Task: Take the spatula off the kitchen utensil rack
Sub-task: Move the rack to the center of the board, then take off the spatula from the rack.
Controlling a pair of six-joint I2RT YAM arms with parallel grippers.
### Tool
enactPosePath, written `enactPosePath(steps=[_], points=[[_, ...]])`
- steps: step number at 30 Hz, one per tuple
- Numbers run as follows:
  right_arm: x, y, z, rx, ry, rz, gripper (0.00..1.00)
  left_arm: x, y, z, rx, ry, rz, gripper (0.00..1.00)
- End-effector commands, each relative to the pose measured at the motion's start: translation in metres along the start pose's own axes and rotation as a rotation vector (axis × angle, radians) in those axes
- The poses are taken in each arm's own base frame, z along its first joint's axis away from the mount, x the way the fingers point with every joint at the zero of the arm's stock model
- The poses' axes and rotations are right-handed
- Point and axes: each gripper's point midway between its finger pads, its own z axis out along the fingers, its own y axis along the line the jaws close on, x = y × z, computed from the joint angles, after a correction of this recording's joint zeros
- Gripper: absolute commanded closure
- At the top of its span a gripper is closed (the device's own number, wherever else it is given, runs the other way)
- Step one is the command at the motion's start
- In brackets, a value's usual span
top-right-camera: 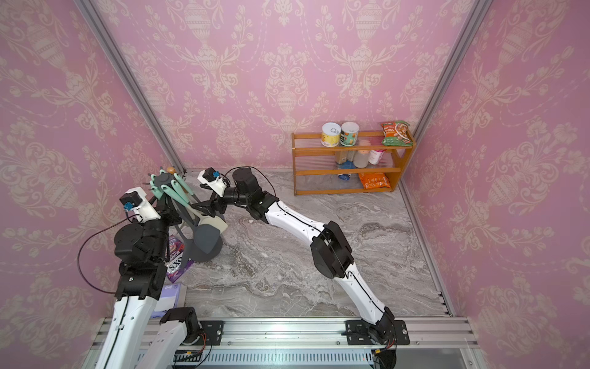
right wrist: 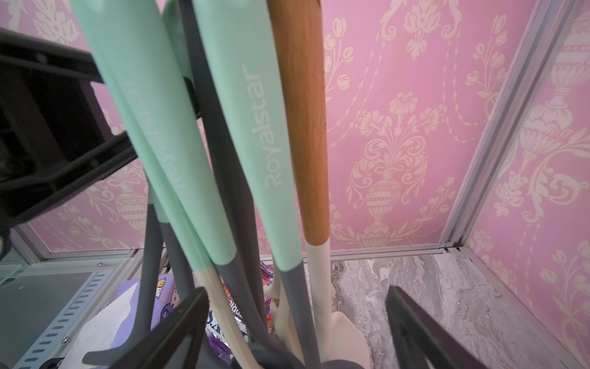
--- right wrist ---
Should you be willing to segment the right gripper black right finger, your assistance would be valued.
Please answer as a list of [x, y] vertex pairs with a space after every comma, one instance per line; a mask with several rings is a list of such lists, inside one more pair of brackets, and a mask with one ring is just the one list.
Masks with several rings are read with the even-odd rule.
[[401, 287], [391, 285], [387, 318], [400, 368], [484, 368]]

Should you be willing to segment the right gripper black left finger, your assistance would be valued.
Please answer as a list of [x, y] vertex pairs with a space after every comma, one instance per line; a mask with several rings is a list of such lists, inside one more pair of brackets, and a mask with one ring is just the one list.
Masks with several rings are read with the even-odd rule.
[[203, 287], [173, 310], [113, 368], [195, 368], [205, 336], [209, 298]]

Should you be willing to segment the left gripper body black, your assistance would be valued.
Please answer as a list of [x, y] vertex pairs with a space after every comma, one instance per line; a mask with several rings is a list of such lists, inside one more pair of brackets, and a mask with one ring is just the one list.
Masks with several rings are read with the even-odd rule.
[[1, 30], [1, 229], [63, 204], [137, 158], [113, 134], [92, 56]]

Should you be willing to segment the grey utensil rack stand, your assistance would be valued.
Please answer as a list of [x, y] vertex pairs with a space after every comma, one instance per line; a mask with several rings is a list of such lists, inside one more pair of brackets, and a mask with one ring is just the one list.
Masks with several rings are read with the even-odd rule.
[[201, 110], [214, 178], [244, 267], [254, 302], [273, 343], [290, 363], [307, 368], [270, 243], [256, 202], [234, 147], [224, 112], [207, 63], [193, 3], [179, 4], [188, 48], [196, 99]]

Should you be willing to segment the grey spatula mint handle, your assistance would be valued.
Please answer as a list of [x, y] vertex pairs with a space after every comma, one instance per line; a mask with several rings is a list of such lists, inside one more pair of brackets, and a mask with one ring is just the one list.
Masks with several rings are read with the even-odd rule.
[[193, 3], [207, 63], [264, 225], [307, 368], [320, 368], [277, 51], [266, 1]]
[[[187, 219], [218, 268], [236, 245], [207, 160], [184, 75], [153, 1], [74, 1], [92, 56], [101, 56], [175, 190]], [[260, 368], [287, 368], [281, 347], [250, 337]]]

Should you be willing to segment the cream spatula mint handle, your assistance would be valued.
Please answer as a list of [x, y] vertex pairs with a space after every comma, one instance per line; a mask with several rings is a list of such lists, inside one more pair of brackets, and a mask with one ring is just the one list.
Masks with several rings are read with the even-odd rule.
[[201, 269], [201, 262], [205, 258], [210, 258], [210, 256], [190, 221], [187, 219], [175, 190], [168, 182], [157, 155], [153, 151], [149, 140], [145, 137], [135, 113], [124, 96], [122, 88], [115, 81], [115, 76], [110, 72], [106, 61], [101, 56], [95, 56], [94, 60], [104, 84], [108, 87], [114, 103], [118, 108], [134, 149], [141, 159], [146, 176], [151, 182], [150, 188], [158, 196], [161, 207], [163, 207], [165, 212], [165, 217], [169, 220], [176, 238], [180, 243], [182, 254], [190, 265], [190, 275], [187, 275], [187, 279], [193, 282], [194, 276], [198, 277], [197, 272]]

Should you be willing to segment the cream spatula wooden handle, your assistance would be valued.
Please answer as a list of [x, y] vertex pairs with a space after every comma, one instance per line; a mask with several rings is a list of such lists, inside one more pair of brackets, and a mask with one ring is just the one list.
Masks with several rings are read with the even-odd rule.
[[297, 196], [304, 226], [313, 320], [325, 368], [369, 368], [366, 339], [332, 310], [327, 123], [319, 1], [270, 1]]

